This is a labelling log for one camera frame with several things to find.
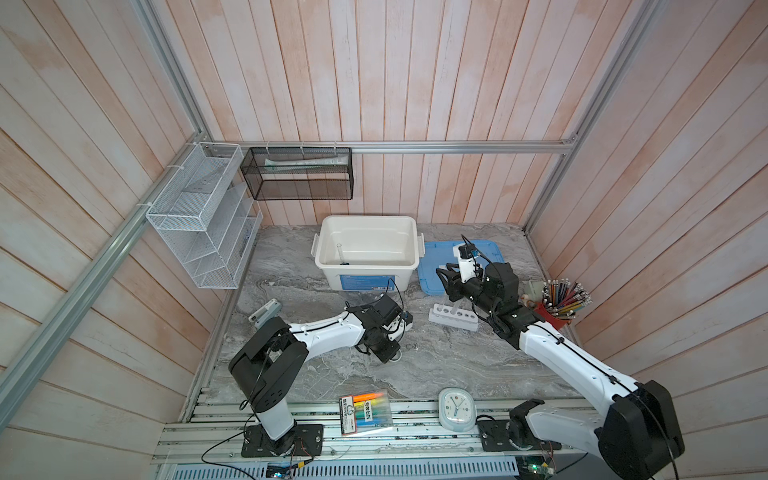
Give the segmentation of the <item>blue plastic bin lid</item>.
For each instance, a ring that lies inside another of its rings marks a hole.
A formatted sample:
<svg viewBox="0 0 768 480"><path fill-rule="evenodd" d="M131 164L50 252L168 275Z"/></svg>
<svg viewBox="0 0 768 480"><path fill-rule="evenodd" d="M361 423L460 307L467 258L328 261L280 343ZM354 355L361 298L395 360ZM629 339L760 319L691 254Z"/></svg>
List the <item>blue plastic bin lid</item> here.
<svg viewBox="0 0 768 480"><path fill-rule="evenodd" d="M425 243L425 255L420 259L418 266L418 277L423 293L428 296L441 296L445 294L444 287L436 274L436 270L438 268L445 268L447 263L457 262L454 247L461 244L463 244L461 239ZM474 244L491 261L505 262L496 243L489 240L476 240Z"/></svg>

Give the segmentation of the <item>blue hexagonal bottle cap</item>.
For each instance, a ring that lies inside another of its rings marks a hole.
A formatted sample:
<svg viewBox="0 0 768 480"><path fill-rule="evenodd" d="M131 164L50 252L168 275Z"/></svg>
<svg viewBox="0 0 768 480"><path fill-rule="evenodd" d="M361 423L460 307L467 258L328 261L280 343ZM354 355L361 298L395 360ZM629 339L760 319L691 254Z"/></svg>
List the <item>blue hexagonal bottle cap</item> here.
<svg viewBox="0 0 768 480"><path fill-rule="evenodd" d="M338 252L338 257L339 257L340 265L349 265L349 262L347 262L345 257L344 257L344 252L343 252L343 248L342 248L342 244L341 243L337 243L336 244L336 250Z"/></svg>

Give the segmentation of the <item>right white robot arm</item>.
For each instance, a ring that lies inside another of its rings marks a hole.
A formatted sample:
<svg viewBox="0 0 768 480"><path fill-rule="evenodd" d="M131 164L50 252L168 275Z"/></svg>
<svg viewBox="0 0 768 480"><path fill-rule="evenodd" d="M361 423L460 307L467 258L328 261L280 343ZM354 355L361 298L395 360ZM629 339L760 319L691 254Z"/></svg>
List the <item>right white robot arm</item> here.
<svg viewBox="0 0 768 480"><path fill-rule="evenodd" d="M497 336L547 366L594 409L568 413L540 399L527 400L504 423L510 446L530 450L560 443L602 459L622 479L650 479L677 465L685 443L664 386L614 370L521 304L519 279L507 263L449 263L436 274L450 301L468 300Z"/></svg>

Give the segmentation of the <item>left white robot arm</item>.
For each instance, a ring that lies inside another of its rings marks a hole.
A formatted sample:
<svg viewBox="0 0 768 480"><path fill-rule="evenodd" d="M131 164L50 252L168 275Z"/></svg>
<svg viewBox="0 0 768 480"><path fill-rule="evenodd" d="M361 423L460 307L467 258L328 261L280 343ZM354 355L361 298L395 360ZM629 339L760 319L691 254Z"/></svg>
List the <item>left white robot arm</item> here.
<svg viewBox="0 0 768 480"><path fill-rule="evenodd" d="M255 334L233 356L228 369L267 438L277 442L295 426L285 397L307 361L359 347L387 363L397 356L399 340L412 323L410 312L385 294L315 322L288 323L274 315L256 322Z"/></svg>

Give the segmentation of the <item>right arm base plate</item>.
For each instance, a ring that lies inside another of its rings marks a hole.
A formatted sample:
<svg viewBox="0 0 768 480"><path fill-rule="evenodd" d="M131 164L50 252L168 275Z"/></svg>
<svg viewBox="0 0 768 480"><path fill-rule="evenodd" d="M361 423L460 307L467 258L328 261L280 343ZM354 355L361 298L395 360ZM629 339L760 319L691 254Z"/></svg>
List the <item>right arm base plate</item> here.
<svg viewBox="0 0 768 480"><path fill-rule="evenodd" d="M518 419L492 419L481 415L476 421L479 438L485 452L530 451L545 452L562 449L559 442L537 439Z"/></svg>

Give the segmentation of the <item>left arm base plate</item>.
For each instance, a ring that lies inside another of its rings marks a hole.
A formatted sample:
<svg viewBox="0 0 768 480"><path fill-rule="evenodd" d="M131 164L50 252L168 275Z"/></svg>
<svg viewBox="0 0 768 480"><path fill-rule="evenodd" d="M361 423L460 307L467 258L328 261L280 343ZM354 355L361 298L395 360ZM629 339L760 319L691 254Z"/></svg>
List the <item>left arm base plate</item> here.
<svg viewBox="0 0 768 480"><path fill-rule="evenodd" d="M317 457L321 455L324 426L295 424L277 440L271 439L261 425L249 426L244 432L241 450L243 458L272 458L282 456Z"/></svg>

